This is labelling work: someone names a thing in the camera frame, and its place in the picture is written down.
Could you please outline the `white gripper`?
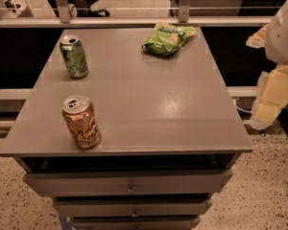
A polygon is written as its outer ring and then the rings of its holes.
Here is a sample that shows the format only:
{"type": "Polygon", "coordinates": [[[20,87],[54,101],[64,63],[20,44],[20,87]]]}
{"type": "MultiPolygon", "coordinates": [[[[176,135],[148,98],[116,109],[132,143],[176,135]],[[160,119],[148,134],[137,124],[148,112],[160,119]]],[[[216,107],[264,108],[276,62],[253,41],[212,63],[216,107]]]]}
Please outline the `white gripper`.
{"type": "Polygon", "coordinates": [[[250,126],[263,130],[273,124],[288,104],[288,0],[269,25],[247,39],[246,45],[255,49],[265,48],[267,59],[277,63],[271,73],[261,73],[252,105],[250,126]]]}

